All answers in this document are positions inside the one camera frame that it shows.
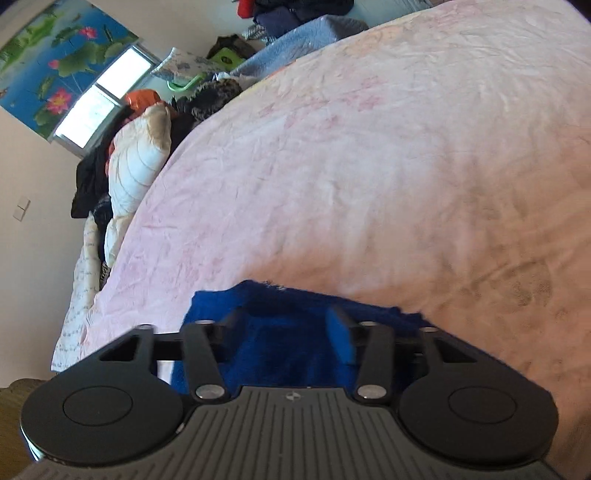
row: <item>wall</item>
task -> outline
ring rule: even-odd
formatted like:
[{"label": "wall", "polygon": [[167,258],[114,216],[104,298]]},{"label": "wall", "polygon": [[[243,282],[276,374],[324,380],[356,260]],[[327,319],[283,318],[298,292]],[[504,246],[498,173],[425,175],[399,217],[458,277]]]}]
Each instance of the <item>wall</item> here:
[{"label": "wall", "polygon": [[[0,387],[47,378],[83,223],[69,216],[77,158],[0,109]],[[22,223],[12,218],[31,199]]]},{"label": "wall", "polygon": [[[19,0],[0,17],[0,44],[49,0]],[[160,58],[173,46],[204,54],[218,35],[249,21],[230,0],[95,0],[139,35]],[[48,378],[72,292],[83,222],[70,218],[78,158],[48,144],[0,109],[0,387],[17,378]],[[23,222],[12,218],[31,199]]]}]

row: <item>black plastic device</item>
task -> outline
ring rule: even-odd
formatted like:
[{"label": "black plastic device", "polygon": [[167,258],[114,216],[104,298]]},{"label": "black plastic device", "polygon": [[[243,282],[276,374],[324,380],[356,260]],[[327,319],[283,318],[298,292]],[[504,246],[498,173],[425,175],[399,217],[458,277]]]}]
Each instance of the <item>black plastic device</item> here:
[{"label": "black plastic device", "polygon": [[[550,393],[435,327],[396,338],[334,310],[359,374],[342,388],[244,386],[218,369],[240,310],[156,335],[140,326],[34,391],[21,427],[41,459],[18,479],[545,479]],[[183,361],[190,395],[159,380]],[[399,378],[398,371],[411,371]]]}]

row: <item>blue towel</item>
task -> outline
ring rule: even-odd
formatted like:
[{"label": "blue towel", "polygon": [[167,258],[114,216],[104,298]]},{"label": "blue towel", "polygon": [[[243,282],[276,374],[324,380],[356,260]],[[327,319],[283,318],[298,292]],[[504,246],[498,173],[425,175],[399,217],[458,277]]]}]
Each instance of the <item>blue towel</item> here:
[{"label": "blue towel", "polygon": [[[198,291],[183,323],[222,320],[237,307],[245,312],[246,335],[220,372],[232,394],[257,387],[343,387],[351,392],[357,367],[339,361],[327,335],[327,314],[339,306],[357,321],[390,325],[396,335],[413,336],[430,325],[421,314],[383,308],[304,290],[244,281],[226,291]],[[183,364],[176,362],[173,388],[187,393]]]}]

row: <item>ribbed gray surface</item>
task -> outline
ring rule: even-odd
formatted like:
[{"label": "ribbed gray surface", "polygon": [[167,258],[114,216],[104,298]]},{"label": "ribbed gray surface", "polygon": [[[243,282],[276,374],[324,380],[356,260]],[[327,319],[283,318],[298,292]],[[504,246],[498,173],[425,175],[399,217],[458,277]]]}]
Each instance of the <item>ribbed gray surface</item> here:
[{"label": "ribbed gray surface", "polygon": [[341,389],[246,387],[240,397],[196,410],[167,446],[126,465],[83,469],[49,460],[22,480],[557,480],[542,463],[505,472],[447,465],[411,443],[383,408]]}]

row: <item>pink blanket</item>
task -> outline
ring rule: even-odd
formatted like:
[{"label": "pink blanket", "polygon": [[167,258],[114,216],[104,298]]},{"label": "pink blanket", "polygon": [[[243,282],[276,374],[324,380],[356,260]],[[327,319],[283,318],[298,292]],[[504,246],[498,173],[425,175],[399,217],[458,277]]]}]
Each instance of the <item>pink blanket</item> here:
[{"label": "pink blanket", "polygon": [[247,90],[148,192],[79,354],[246,278],[397,304],[550,390],[549,460],[582,479],[590,35],[563,0],[455,0]]}]

